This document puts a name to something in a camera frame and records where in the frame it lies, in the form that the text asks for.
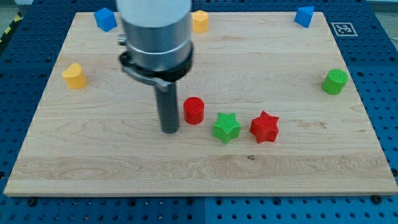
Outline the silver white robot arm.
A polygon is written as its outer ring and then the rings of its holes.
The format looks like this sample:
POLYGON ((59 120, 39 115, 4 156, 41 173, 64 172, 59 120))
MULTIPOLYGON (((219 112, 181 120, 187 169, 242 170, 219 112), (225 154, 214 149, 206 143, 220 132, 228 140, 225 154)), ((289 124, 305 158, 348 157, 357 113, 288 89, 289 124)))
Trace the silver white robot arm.
POLYGON ((122 70, 133 79, 167 91, 192 64, 190 0, 117 0, 124 34, 122 70))

